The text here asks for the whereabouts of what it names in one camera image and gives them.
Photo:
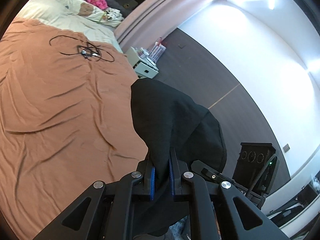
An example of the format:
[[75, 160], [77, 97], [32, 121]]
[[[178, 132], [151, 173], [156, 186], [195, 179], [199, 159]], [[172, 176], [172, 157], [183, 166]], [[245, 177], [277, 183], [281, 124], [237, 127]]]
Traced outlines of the brown blanket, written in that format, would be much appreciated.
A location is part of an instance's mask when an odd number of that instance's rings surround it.
[[1, 212], [34, 238], [92, 183], [133, 171], [148, 149], [133, 129], [137, 76], [113, 45], [38, 20], [1, 39]]

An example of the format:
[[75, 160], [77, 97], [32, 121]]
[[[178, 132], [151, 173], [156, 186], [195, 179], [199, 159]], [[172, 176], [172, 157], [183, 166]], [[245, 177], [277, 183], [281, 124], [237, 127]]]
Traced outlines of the white patterned cloth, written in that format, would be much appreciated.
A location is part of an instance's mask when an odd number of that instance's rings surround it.
[[120, 10], [114, 8], [107, 8], [104, 11], [101, 23], [113, 28], [116, 28], [124, 20], [124, 17]]

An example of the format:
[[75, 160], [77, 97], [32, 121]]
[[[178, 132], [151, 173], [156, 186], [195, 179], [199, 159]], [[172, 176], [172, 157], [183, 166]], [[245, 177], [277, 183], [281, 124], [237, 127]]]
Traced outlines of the black shorts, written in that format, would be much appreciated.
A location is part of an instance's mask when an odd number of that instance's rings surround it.
[[131, 112], [135, 132], [148, 147], [146, 158], [155, 167], [155, 198], [136, 205], [133, 235], [161, 236], [189, 213], [188, 204], [175, 202], [170, 192], [170, 149], [187, 165], [200, 160], [222, 172], [225, 141], [219, 122], [206, 107], [154, 79], [132, 84]]

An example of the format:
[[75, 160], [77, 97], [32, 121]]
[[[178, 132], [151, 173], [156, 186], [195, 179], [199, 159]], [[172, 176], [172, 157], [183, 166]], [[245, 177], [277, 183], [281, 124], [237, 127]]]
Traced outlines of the striped bag on nightstand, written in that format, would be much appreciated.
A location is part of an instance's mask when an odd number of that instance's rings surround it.
[[148, 49], [149, 58], [154, 62], [157, 63], [159, 58], [163, 55], [166, 50], [166, 46], [163, 45], [163, 39], [160, 37], [158, 38], [153, 45], [150, 46]]

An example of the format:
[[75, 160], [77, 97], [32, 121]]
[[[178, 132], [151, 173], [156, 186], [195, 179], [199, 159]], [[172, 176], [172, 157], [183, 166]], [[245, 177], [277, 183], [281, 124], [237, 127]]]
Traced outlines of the bear print pillow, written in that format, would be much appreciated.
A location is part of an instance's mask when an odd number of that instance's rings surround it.
[[85, 0], [56, 0], [72, 13], [82, 16], [90, 21], [101, 23], [104, 10], [87, 3]]

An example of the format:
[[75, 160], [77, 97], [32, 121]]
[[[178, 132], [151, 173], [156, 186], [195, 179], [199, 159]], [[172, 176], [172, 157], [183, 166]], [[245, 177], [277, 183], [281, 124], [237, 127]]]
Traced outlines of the right pink curtain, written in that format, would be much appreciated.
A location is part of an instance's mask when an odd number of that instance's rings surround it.
[[149, 48], [214, 0], [145, 0], [114, 31], [123, 51]]

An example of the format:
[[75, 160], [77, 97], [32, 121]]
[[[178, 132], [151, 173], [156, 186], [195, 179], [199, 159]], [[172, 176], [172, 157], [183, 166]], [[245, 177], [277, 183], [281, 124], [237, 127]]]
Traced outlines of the white nightstand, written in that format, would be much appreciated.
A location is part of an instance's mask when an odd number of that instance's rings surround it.
[[127, 59], [129, 64], [134, 69], [135, 73], [139, 78], [150, 78], [153, 79], [159, 74], [159, 70], [156, 64], [149, 57], [149, 52], [144, 48], [130, 47], [127, 52]]

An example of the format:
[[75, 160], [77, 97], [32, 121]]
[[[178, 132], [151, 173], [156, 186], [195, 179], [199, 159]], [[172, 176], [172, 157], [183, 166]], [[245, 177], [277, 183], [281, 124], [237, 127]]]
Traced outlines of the cream bed sheet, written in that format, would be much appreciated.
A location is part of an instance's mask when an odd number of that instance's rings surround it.
[[109, 43], [122, 52], [122, 49], [110, 26], [90, 21], [76, 15], [56, 0], [29, 0], [19, 11], [15, 19], [38, 20], [62, 30], [83, 33], [90, 41]]

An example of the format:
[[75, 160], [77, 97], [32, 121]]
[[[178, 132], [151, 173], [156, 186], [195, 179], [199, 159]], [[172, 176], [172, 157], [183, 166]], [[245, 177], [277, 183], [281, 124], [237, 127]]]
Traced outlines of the pink fluffy item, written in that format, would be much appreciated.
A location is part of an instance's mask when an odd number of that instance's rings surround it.
[[90, 3], [101, 10], [105, 10], [108, 8], [106, 0], [85, 0], [87, 3]]

